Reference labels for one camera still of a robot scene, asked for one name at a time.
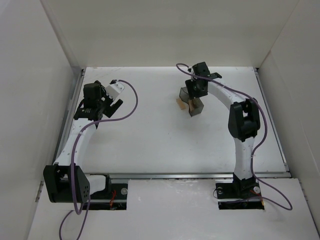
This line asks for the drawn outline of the smoky transparent plastic box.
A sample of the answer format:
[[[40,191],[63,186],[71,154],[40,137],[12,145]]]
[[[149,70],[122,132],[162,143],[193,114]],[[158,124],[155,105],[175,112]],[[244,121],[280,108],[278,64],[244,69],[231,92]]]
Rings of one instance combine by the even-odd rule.
[[[199,115],[204,108],[204,104],[199,98],[190,98],[186,87],[180,88],[179,98],[176,101],[182,110],[188,106],[188,113],[191,117]]]

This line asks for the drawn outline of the wood block one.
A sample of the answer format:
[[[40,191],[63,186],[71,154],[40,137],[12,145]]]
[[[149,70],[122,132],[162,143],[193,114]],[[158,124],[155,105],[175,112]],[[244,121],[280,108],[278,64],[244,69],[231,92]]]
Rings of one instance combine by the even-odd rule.
[[[177,98],[176,99],[176,103],[178,104],[179,108],[181,110],[185,110],[187,107],[186,107],[186,103],[183,102],[180,98]]]

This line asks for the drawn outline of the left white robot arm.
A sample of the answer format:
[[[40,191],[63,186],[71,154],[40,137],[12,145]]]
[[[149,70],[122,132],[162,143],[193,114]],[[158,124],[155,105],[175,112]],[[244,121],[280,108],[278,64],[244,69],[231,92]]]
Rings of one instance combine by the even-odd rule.
[[[52,203],[84,204],[89,196],[108,188],[110,181],[107,175],[85,174],[82,164],[99,121],[103,117],[110,118],[123,104],[117,97],[124,89],[117,80],[112,80],[108,86],[103,86],[97,80],[83,86],[83,99],[73,116],[64,148],[54,163],[46,165],[43,170],[48,197]]]

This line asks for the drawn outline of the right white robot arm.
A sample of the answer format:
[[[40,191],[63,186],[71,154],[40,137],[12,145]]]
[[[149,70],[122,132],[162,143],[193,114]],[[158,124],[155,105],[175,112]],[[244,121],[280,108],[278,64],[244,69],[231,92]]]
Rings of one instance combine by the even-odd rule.
[[[254,188],[259,187],[251,168],[253,146],[261,127],[257,104],[248,96],[218,82],[222,76],[216,72],[210,73],[205,62],[197,63],[187,71],[190,79],[185,81],[185,85],[190,100],[211,94],[229,110],[227,127],[235,144],[235,168],[232,182],[216,184],[217,198],[253,197]]]

